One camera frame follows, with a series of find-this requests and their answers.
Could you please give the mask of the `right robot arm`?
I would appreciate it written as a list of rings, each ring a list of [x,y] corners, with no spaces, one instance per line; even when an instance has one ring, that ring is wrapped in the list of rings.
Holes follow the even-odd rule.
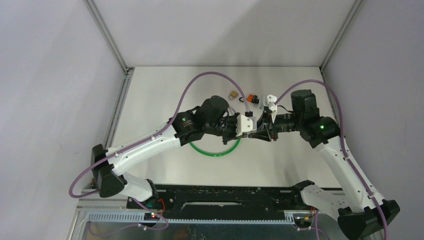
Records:
[[[331,117],[321,116],[316,96],[309,89],[291,93],[292,109],[278,113],[277,97],[260,100],[262,115],[251,138],[275,141],[279,133],[299,132],[330,168],[344,195],[329,193],[311,180],[292,187],[291,204],[297,209],[311,206],[334,219],[343,234],[358,240],[388,229],[400,212],[395,200],[387,200],[364,176],[347,143],[341,128]]]

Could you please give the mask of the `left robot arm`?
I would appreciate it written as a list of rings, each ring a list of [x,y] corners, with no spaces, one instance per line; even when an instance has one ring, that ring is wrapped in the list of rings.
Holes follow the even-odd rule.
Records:
[[[202,105],[178,112],[159,129],[146,137],[121,146],[105,149],[102,144],[91,150],[92,174],[101,198],[121,194],[139,201],[145,208],[153,208],[158,193],[152,180],[140,179],[128,173],[135,165],[167,150],[199,141],[207,135],[222,137],[227,143],[236,139],[239,112],[230,112],[228,102],[217,95]]]

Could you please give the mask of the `green cable lock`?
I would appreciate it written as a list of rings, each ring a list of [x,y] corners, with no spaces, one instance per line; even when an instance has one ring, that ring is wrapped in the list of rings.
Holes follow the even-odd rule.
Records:
[[[238,139],[232,147],[230,147],[229,149],[223,152],[208,152],[203,149],[200,149],[192,142],[190,142],[189,145],[201,155],[212,157],[212,158],[218,158],[218,157],[223,157],[223,156],[231,154],[239,146],[240,142],[241,142],[241,139]]]

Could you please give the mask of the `orange black padlock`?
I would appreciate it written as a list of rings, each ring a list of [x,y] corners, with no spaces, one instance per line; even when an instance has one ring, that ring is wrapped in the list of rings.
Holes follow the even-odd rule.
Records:
[[[246,97],[246,101],[247,102],[249,102],[249,103],[252,103],[252,100],[255,100],[255,99],[259,99],[259,97],[257,96],[257,95],[255,95],[255,94],[250,94],[248,97]]]

